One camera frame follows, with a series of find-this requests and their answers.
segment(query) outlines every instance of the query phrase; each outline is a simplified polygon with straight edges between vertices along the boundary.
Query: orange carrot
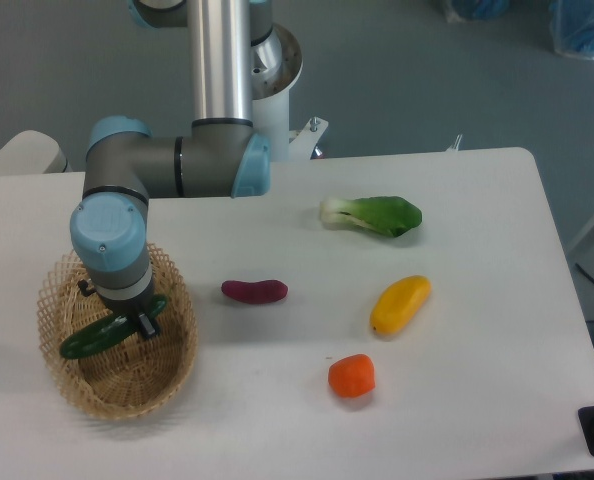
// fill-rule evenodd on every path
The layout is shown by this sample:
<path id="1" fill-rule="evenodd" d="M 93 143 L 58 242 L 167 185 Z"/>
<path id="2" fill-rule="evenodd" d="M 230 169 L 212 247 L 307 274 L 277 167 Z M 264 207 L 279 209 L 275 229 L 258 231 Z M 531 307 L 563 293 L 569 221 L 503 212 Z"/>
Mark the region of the orange carrot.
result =
<path id="1" fill-rule="evenodd" d="M 355 398 L 375 388 L 375 367 L 367 355 L 360 353 L 342 358 L 328 370 L 328 384 L 343 398 Z"/>

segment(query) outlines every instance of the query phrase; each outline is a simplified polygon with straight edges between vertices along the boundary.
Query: blue joint cap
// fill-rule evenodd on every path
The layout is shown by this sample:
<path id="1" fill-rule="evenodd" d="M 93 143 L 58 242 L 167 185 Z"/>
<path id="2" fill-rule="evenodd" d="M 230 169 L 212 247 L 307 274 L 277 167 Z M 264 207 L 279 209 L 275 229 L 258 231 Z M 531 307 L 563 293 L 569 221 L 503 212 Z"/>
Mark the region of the blue joint cap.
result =
<path id="1" fill-rule="evenodd" d="M 236 197 L 254 197 L 270 190 L 270 141 L 258 133 L 253 134 L 239 170 L 235 176 L 233 190 L 230 194 Z"/>
<path id="2" fill-rule="evenodd" d="M 132 17 L 133 22 L 135 22 L 140 27 L 152 28 L 153 30 L 155 30 L 155 27 L 153 27 L 150 23 L 148 23 L 146 20 L 144 20 L 144 17 L 141 16 L 141 14 L 139 13 L 139 10 L 137 10 L 137 7 L 135 6 L 134 0 L 126 0 L 126 3 L 128 3 L 128 12 L 130 13 L 130 16 Z"/>
<path id="3" fill-rule="evenodd" d="M 73 248 L 87 268 L 118 272 L 135 262 L 146 245 L 139 210 L 118 193 L 86 197 L 70 217 Z"/>
<path id="4" fill-rule="evenodd" d="M 96 143 L 102 141 L 104 138 L 115 135 L 116 133 L 135 132 L 141 133 L 147 137 L 152 137 L 153 134 L 141 120 L 136 118 L 128 118 L 123 115 L 114 115 L 99 120 L 92 131 L 90 132 L 90 141 L 88 142 L 88 151 L 95 146 Z"/>

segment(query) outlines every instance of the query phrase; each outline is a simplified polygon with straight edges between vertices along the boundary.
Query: metal bracket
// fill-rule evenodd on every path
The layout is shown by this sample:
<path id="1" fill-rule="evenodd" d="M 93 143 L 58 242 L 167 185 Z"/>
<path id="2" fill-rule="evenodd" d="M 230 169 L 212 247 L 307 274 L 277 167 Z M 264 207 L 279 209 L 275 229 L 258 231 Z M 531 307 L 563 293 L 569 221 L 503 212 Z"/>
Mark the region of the metal bracket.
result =
<path id="1" fill-rule="evenodd" d="M 323 118 L 312 117 L 303 130 L 294 133 L 294 138 L 289 145 L 289 158 L 291 161 L 310 160 L 313 152 L 318 149 L 317 142 L 328 128 L 328 122 Z"/>

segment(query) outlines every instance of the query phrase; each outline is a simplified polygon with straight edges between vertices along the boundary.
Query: white cylindrical base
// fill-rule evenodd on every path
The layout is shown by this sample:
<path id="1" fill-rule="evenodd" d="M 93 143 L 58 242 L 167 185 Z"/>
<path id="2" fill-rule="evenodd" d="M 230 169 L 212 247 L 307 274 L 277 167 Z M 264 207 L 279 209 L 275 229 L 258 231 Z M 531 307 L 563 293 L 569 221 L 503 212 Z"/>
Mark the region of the white cylindrical base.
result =
<path id="1" fill-rule="evenodd" d="M 253 100 L 255 131 L 270 140 L 270 160 L 289 160 L 288 133 L 290 117 L 290 88 L 260 100 Z"/>

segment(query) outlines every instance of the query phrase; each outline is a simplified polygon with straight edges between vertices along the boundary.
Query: purple sweet potato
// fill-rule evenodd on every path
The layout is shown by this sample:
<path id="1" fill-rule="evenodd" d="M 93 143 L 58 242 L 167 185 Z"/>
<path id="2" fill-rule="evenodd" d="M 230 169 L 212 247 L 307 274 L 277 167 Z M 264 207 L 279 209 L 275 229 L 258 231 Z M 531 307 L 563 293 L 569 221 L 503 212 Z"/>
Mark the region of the purple sweet potato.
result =
<path id="1" fill-rule="evenodd" d="M 277 302 L 288 295 L 288 287 L 279 280 L 252 283 L 227 280 L 222 283 L 221 291 L 233 300 L 251 305 Z"/>

